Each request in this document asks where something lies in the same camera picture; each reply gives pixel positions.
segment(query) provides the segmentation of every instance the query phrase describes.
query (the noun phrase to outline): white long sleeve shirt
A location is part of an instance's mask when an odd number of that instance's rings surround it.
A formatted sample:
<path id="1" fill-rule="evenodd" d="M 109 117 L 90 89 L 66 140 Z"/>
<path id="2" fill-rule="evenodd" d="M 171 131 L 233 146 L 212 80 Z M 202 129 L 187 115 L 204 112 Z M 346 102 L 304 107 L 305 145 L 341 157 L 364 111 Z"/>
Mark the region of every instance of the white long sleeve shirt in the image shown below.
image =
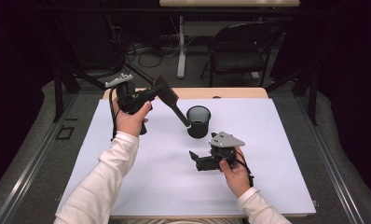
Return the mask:
<path id="1" fill-rule="evenodd" d="M 99 157 L 99 163 L 66 199 L 54 223 L 107 223 L 122 179 L 134 164 L 138 146 L 139 138 L 117 132 L 110 148 Z M 290 223 L 265 202 L 256 188 L 241 195 L 238 205 L 251 224 Z"/>

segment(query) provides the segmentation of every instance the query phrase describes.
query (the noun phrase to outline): desk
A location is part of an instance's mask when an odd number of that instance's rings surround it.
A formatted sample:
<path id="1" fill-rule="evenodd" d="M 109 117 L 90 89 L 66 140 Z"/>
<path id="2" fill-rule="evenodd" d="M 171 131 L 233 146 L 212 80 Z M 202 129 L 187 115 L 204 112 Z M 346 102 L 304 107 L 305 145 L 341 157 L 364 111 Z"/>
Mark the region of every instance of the desk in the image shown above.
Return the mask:
<path id="1" fill-rule="evenodd" d="M 269 203 L 287 216 L 316 212 L 276 108 L 263 89 L 173 90 L 181 97 L 188 97 L 178 101 L 181 111 L 186 112 L 192 105 L 205 105 L 212 112 L 210 132 L 231 133 L 246 143 L 242 150 L 249 159 L 254 184 Z M 236 92 L 239 97 L 246 98 L 235 98 Z M 216 95 L 223 98 L 200 99 Z M 152 104 L 153 110 L 147 116 L 147 134 L 140 137 L 136 162 L 124 179 L 111 216 L 244 217 L 223 174 L 198 172 L 195 162 L 190 159 L 188 150 L 200 156 L 209 155 L 211 137 L 191 138 L 167 106 L 160 100 Z M 103 99 L 89 126 L 60 206 L 109 146 L 111 127 L 108 101 Z"/>
<path id="2" fill-rule="evenodd" d="M 298 7 L 299 0 L 160 0 L 159 4 L 162 7 Z M 180 16 L 180 55 L 177 69 L 178 78 L 184 78 L 186 72 L 185 35 L 187 34 L 185 32 L 184 17 Z"/>

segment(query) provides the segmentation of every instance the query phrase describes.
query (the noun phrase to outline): person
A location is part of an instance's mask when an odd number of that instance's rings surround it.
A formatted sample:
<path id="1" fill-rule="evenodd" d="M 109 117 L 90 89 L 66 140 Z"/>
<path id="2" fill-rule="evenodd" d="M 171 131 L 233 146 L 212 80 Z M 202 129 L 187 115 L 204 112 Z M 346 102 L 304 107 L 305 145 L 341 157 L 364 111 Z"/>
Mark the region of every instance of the person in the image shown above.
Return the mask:
<path id="1" fill-rule="evenodd" d="M 113 109 L 117 113 L 117 134 L 110 147 L 99 157 L 98 164 L 77 185 L 56 213 L 55 224 L 62 223 L 107 223 L 123 177 L 131 169 L 139 146 L 139 133 L 142 123 L 147 122 L 145 116 L 151 108 L 146 102 L 134 115 L 126 114 L 119 109 L 117 99 L 113 101 Z M 235 148 L 238 160 L 244 161 L 239 147 Z M 290 223 L 273 206 L 266 203 L 258 189 L 251 187 L 246 169 L 235 165 L 232 169 L 227 161 L 220 161 L 221 171 L 226 176 L 230 190 L 238 198 L 240 210 L 247 214 L 251 224 Z M 189 220 L 168 219 L 130 219 L 120 223 L 241 223 L 238 218 L 210 218 Z"/>

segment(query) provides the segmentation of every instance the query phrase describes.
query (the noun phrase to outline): chair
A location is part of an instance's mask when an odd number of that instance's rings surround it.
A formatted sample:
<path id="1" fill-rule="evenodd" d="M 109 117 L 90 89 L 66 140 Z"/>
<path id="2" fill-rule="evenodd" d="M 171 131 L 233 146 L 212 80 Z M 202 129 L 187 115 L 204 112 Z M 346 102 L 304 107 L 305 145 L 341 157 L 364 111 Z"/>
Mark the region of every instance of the chair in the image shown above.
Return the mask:
<path id="1" fill-rule="evenodd" d="M 272 22 L 237 23 L 223 28 L 208 46 L 209 58 L 200 78 L 203 78 L 210 63 L 210 87 L 213 85 L 214 75 L 251 75 L 252 72 L 262 73 L 259 83 L 262 87 L 270 48 L 281 34 L 282 28 Z"/>

